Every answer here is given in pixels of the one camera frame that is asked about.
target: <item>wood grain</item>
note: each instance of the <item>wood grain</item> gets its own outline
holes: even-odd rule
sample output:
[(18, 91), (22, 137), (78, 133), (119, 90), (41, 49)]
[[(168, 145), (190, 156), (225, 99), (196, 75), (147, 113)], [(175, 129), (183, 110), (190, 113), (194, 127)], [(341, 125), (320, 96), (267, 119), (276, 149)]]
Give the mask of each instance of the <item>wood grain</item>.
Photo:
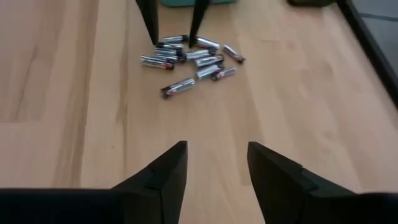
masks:
[[(160, 35), (191, 8), (159, 8)], [(0, 0), (0, 186), (108, 188), (188, 141), (180, 223), (264, 223), (246, 164), (259, 141), (357, 192), (398, 191), (398, 112), (336, 6), (211, 6), (200, 35), (248, 60), (170, 100), (192, 77), (153, 54), (134, 1)]]

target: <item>silver battery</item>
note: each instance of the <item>silver battery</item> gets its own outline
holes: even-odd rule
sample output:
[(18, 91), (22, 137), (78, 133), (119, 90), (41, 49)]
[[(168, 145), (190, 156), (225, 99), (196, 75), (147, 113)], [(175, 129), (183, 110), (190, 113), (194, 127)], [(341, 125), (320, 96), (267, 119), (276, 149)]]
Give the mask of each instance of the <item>silver battery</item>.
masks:
[(184, 43), (188, 41), (189, 36), (188, 35), (177, 35), (177, 36), (171, 36), (171, 37), (163, 37), (162, 42), (163, 43)]
[(202, 57), (209, 57), (216, 54), (215, 49), (206, 49), (206, 50), (196, 50), (194, 52), (187, 52), (185, 55), (187, 56), (187, 60), (195, 60)]
[(202, 69), (199, 69), (197, 71), (197, 78), (199, 80), (205, 79), (205, 78), (210, 78), (212, 74), (218, 73), (224, 69), (223, 64), (214, 64), (214, 65), (209, 65), (207, 67), (204, 67)]
[(223, 51), (239, 63), (243, 63), (246, 60), (242, 55), (238, 54), (232, 47), (226, 44), (224, 44)]
[(178, 49), (183, 49), (184, 45), (183, 44), (169, 44), (169, 43), (163, 43), (163, 42), (159, 42), (156, 44), (156, 47), (158, 48), (162, 48), (162, 49), (174, 49), (174, 50), (178, 50)]
[(226, 78), (226, 77), (230, 77), (231, 75), (235, 75), (237, 71), (238, 71), (238, 69), (235, 67), (229, 68), (229, 69), (212, 74), (211, 79), (213, 81), (218, 81), (222, 78)]
[(161, 57), (160, 55), (156, 55), (155, 57), (150, 57), (150, 56), (141, 56), (141, 61), (142, 60), (157, 60), (160, 62), (169, 62), (169, 63), (174, 63), (175, 60), (173, 60), (172, 58), (167, 58), (167, 57)]
[(173, 50), (173, 49), (163, 49), (163, 48), (158, 48), (155, 47), (155, 54), (156, 55), (171, 55), (171, 56), (179, 56), (182, 57), (184, 56), (184, 53), (182, 50)]
[(181, 93), (182, 91), (189, 90), (195, 86), (195, 80), (193, 78), (188, 78), (186, 80), (182, 80), (173, 85), (167, 86), (160, 90), (160, 94), (163, 98), (167, 99), (171, 96), (176, 95), (177, 93)]
[(156, 54), (156, 57), (161, 58), (161, 59), (164, 59), (164, 60), (170, 60), (170, 61), (173, 61), (174, 63), (175, 63), (175, 62), (182, 62), (182, 63), (184, 63), (184, 62), (187, 61), (187, 59), (186, 59), (185, 57), (178, 57), (178, 56), (176, 56), (176, 55), (162, 55), (162, 54)]
[(195, 45), (198, 47), (213, 48), (216, 50), (218, 50), (220, 47), (219, 43), (202, 37), (197, 37)]
[(154, 67), (154, 68), (162, 68), (166, 70), (174, 70), (174, 63), (170, 63), (167, 61), (161, 61), (161, 60), (153, 60), (149, 58), (143, 58), (141, 56), (141, 63), (143, 65), (149, 66), (149, 67)]
[(204, 58), (199, 58), (199, 59), (195, 60), (195, 63), (198, 67), (211, 65), (216, 62), (224, 62), (224, 55), (218, 54), (215, 56), (204, 57)]

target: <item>aa battery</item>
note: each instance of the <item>aa battery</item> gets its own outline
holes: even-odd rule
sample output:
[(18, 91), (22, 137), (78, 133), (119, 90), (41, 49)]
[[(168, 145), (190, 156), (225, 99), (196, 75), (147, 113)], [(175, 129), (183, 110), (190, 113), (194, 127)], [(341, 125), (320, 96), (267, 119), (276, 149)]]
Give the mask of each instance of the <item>aa battery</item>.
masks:
[(229, 68), (229, 69), (212, 74), (211, 79), (213, 81), (218, 81), (222, 78), (226, 78), (226, 77), (230, 77), (231, 75), (235, 75), (237, 71), (238, 71), (238, 69), (235, 67)]
[(206, 49), (206, 50), (196, 50), (194, 52), (187, 52), (187, 60), (195, 60), (202, 57), (214, 56), (217, 50), (215, 49)]
[(160, 94), (163, 98), (167, 99), (171, 96), (176, 95), (177, 93), (181, 93), (182, 91), (189, 90), (195, 86), (195, 80), (193, 78), (188, 78), (186, 80), (182, 80), (178, 83), (170, 85), (160, 90)]
[(183, 44), (166, 44), (163, 42), (158, 42), (156, 44), (156, 47), (161, 48), (161, 49), (173, 49), (173, 50), (179, 50), (179, 49), (183, 49), (184, 45)]
[(238, 54), (234, 49), (226, 44), (224, 44), (223, 51), (239, 63), (243, 63), (246, 60), (242, 55)]
[(214, 42), (212, 40), (206, 39), (206, 38), (202, 38), (202, 37), (197, 37), (196, 38), (196, 46), (198, 47), (202, 47), (202, 48), (213, 48), (218, 50), (220, 47), (220, 44), (217, 42)]
[(184, 62), (187, 61), (187, 59), (186, 59), (185, 57), (178, 57), (178, 56), (176, 56), (176, 55), (162, 55), (162, 54), (156, 54), (156, 57), (157, 57), (157, 58), (164, 59), (164, 60), (171, 61), (171, 62), (173, 62), (173, 63), (175, 63), (175, 62), (182, 62), (182, 63), (184, 63)]
[(171, 37), (163, 37), (163, 43), (184, 43), (187, 42), (189, 39), (188, 35), (177, 35)]
[(166, 60), (161, 61), (161, 60), (159, 60), (159, 58), (157, 60), (153, 60), (146, 56), (144, 56), (144, 57), (141, 56), (141, 63), (143, 65), (146, 65), (149, 67), (162, 68), (162, 69), (166, 69), (166, 70), (174, 70), (174, 63), (170, 63)]
[(150, 56), (141, 56), (141, 61), (142, 60), (156, 60), (160, 62), (168, 62), (168, 63), (174, 63), (175, 61), (172, 60), (172, 58), (166, 58), (166, 57), (161, 57), (160, 55), (156, 55), (155, 57), (150, 57)]
[(224, 55), (218, 54), (215, 56), (199, 58), (195, 60), (195, 63), (198, 67), (203, 67), (206, 65), (211, 65), (216, 62), (224, 62)]
[(214, 73), (218, 73), (224, 69), (224, 65), (221, 63), (216, 63), (214, 65), (209, 65), (197, 71), (197, 77), (199, 80), (209, 78)]
[(178, 56), (178, 57), (183, 57), (184, 53), (182, 50), (173, 50), (173, 49), (163, 49), (163, 48), (158, 48), (155, 47), (155, 54), (156, 55), (171, 55), (171, 56)]

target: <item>teal object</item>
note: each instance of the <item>teal object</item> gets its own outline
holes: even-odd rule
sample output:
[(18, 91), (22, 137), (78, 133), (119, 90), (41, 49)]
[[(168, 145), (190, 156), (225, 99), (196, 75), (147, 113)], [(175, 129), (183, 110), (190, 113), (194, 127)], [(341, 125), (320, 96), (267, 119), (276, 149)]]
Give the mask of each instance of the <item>teal object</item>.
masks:
[[(235, 0), (212, 0), (212, 4), (232, 3)], [(167, 7), (185, 7), (195, 5), (195, 0), (160, 0)]]

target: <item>black plastic part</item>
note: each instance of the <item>black plastic part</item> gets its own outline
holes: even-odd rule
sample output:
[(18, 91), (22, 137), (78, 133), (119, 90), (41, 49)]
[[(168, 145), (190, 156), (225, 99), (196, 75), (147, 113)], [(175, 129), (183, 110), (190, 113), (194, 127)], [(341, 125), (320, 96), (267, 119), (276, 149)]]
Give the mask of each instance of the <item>black plastic part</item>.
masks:
[(155, 45), (159, 40), (159, 20), (156, 0), (136, 0), (141, 11), (150, 39)]
[(167, 94), (167, 93), (169, 92), (170, 89), (171, 89), (170, 86), (167, 86), (167, 87), (165, 87), (165, 88), (161, 88), (161, 89), (160, 89), (160, 94), (162, 95), (162, 98), (163, 98), (163, 99), (166, 100), (166, 99), (168, 99), (168, 98), (171, 97), (169, 94)]
[(398, 194), (362, 194), (250, 142), (251, 181), (267, 224), (398, 223)]
[(191, 31), (188, 41), (188, 45), (190, 48), (192, 48), (196, 43), (196, 37), (199, 31), (199, 27), (205, 16), (205, 12), (209, 4), (210, 0), (195, 0), (195, 8), (193, 9)]
[(324, 7), (334, 3), (335, 0), (287, 0), (292, 6)]
[[(393, 65), (390, 63), (394, 63), (395, 61), (397, 64), (397, 58), (390, 58), (389, 62), (377, 40), (364, 23), (361, 13), (353, 6), (352, 0), (337, 0), (337, 4), (357, 36), (359, 43), (362, 45), (374, 69), (377, 71), (392, 101), (398, 108), (398, 72), (394, 71)], [(398, 40), (395, 40), (395, 43), (391, 42), (390, 44), (395, 44), (396, 46), (397, 42)]]
[(0, 223), (177, 224), (187, 181), (180, 141), (109, 190), (2, 189)]

